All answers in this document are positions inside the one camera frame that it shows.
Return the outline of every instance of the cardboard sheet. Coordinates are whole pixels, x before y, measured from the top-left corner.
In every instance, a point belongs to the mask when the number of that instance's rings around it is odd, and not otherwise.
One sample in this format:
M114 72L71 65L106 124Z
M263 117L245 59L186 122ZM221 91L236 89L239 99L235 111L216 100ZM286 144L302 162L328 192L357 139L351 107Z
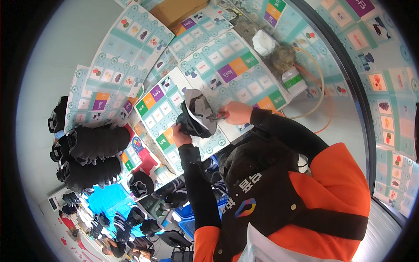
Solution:
M192 88L182 72L175 68L135 105L148 132L168 159L177 174L182 174L181 160L173 140L171 126L182 112L183 91ZM194 146L199 147L201 159L207 159L229 144L225 135L217 128L209 138L193 137Z
M148 11L131 2L102 41L84 88L135 97L173 36Z

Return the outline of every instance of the worker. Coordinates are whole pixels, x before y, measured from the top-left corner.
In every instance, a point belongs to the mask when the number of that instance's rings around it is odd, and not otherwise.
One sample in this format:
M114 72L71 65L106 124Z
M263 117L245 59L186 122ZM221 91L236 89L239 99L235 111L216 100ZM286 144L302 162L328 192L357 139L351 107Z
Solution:
M270 110L234 101L219 112L229 114L229 124L255 126L218 154L229 189L221 219L203 176L199 148L179 132L180 125L173 126L195 216L194 261L238 261L241 255L251 257L242 261L266 261L258 256L272 252L269 244L258 246L261 252L243 252L251 227L274 243L272 261L351 261L365 236L370 192L346 146L328 146L301 124ZM298 172L298 154L308 158L311 176Z

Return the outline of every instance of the yellow cable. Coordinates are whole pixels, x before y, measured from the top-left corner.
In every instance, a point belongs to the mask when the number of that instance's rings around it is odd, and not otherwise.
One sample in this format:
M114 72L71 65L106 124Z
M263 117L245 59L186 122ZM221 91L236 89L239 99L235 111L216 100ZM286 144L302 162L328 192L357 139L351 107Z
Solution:
M304 49L301 49L301 48L299 48L299 47L294 47L294 49L295 50L299 50L299 51L301 51L301 52L303 52L303 53L305 53L306 55L308 55L310 58L311 58L311 60L314 62L314 65L317 67L317 70L318 70L318 73L320 74L320 78L321 78L321 90L320 90L320 99L319 99L319 101L317 102L317 104L316 104L316 106L312 109L312 110L310 110L309 112L307 112L307 113L305 113L305 114L302 114L302 115L300 115L300 116L296 116L296 117L290 117L290 119L296 119L296 118L300 118L300 117L306 117L306 116L308 116L309 114L311 114L311 113L313 113L319 106L320 106L320 104L321 104L321 102L322 102L322 100L323 100L323 97L324 97L324 79L323 79L323 74L321 73L321 70L320 70L320 67L318 66L318 64L317 64L317 62L316 62L316 60L307 52L307 51L305 51Z

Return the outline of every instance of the wheel illustration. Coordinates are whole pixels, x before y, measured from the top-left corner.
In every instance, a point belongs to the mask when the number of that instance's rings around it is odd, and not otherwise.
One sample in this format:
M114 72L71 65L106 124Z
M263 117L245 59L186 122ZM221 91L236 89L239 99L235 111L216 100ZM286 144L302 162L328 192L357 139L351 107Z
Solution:
M413 91L417 92L419 90L418 80L415 79L415 78L412 78L412 80L410 81L410 83L412 84Z
M99 60L103 60L103 59L105 59L106 58L106 54L105 53L100 53L99 55L98 55L98 59Z
M322 55L327 55L327 49L326 49L326 48L324 48L324 47L320 47L320 53L321 53Z
M131 7L131 12L137 12L138 11L138 6L137 5L133 5Z
M311 52L310 55L314 58L314 60L317 60L317 55L315 53Z
M82 70L77 70L76 77L80 78L82 75L83 75L83 71Z
M329 23L327 25L330 27L330 29L332 29L333 32L335 31L335 27L331 23Z
M410 61L410 53L406 46L400 46L400 53L406 61Z
M339 39L339 41L342 43L343 47L345 47L345 48L346 48L346 42L345 42L345 41L343 41L342 39Z

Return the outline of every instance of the blue crate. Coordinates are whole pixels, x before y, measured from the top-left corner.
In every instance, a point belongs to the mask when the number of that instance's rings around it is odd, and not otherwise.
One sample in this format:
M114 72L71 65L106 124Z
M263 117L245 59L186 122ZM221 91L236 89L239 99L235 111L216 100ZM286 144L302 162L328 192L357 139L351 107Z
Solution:
M228 197L220 198L217 200L217 206L222 206L225 203L227 203ZM182 220L190 220L194 218L194 212L192 211L191 205L187 205L186 207L180 207L175 209L176 214L182 219Z

